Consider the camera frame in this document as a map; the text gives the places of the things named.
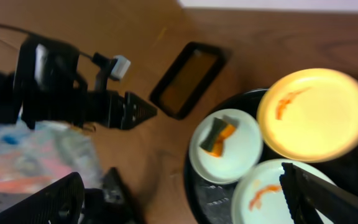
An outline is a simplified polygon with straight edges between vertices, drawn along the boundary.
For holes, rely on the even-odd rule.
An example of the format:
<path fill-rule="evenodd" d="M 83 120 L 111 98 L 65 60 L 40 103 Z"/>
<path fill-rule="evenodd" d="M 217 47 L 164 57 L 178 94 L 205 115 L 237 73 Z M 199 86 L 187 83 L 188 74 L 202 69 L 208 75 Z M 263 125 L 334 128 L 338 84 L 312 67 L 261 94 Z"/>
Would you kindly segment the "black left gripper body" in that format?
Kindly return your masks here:
<path fill-rule="evenodd" d="M 76 47 L 45 37 L 30 36 L 21 45 L 12 89 L 22 100 L 22 119 L 30 128 L 43 120 L 120 127 L 120 96 L 107 89 L 117 60 L 99 53 L 91 56 L 100 70 L 89 91 L 77 71 L 79 56 Z"/>

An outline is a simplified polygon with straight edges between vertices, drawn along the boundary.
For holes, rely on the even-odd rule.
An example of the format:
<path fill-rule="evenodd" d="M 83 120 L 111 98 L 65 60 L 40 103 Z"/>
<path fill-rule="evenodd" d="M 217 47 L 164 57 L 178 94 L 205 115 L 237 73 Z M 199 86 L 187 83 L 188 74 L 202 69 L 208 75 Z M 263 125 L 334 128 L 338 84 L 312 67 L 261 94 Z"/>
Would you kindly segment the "green and yellow scrub sponge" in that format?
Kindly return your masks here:
<path fill-rule="evenodd" d="M 200 148 L 213 157 L 222 157 L 224 141 L 236 131 L 236 125 L 221 118 L 214 118 L 211 130 L 200 143 Z"/>

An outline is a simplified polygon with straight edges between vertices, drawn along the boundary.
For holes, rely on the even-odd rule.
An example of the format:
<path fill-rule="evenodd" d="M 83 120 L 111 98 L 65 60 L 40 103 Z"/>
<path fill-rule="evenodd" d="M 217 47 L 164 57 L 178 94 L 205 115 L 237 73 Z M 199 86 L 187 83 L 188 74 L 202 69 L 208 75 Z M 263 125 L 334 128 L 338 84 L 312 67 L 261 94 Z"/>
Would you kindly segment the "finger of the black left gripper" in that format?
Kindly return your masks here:
<path fill-rule="evenodd" d="M 125 92 L 121 130 L 130 130 L 157 115 L 157 109 L 133 92 Z"/>

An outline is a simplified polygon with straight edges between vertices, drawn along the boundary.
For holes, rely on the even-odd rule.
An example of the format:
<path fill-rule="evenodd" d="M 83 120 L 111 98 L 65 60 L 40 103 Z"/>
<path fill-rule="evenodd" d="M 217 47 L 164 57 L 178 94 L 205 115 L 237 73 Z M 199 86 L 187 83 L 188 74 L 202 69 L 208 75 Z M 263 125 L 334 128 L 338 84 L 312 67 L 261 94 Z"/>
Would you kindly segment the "light green plate with stain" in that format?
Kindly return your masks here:
<path fill-rule="evenodd" d="M 294 224 L 285 200 L 279 177 L 284 174 L 282 163 L 292 163 L 332 183 L 314 167 L 289 159 L 273 159 L 253 168 L 236 186 L 231 203 L 234 224 Z"/>

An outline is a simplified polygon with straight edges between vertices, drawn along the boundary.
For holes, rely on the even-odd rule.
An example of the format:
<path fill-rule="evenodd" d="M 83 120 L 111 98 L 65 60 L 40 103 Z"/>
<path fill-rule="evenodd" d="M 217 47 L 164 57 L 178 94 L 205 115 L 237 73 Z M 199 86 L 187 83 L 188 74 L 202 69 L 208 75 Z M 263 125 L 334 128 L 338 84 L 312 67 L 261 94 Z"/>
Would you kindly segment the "yellow plate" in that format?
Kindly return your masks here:
<path fill-rule="evenodd" d="M 283 157 L 336 159 L 358 145 L 358 81 L 328 68 L 293 72 L 263 95 L 257 121 L 266 145 Z"/>

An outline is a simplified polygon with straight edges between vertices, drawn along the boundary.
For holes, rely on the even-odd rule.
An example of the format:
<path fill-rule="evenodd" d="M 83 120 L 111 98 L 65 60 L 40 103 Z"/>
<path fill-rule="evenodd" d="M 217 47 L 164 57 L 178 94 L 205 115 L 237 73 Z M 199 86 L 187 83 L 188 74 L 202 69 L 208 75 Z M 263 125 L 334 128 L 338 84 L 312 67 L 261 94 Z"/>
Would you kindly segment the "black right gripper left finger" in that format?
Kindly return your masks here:
<path fill-rule="evenodd" d="M 0 212 L 0 224 L 77 224 L 84 198 L 82 178 L 72 172 Z"/>

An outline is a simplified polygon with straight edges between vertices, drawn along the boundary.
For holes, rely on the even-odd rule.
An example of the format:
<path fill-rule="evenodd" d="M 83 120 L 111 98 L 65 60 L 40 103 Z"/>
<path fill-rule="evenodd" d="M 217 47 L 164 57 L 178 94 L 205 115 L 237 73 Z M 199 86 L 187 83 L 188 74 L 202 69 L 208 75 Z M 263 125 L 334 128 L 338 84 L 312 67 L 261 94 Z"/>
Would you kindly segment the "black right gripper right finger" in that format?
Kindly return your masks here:
<path fill-rule="evenodd" d="M 322 223 L 322 213 L 333 223 L 358 223 L 358 197 L 292 163 L 282 163 L 280 185 L 295 224 Z"/>

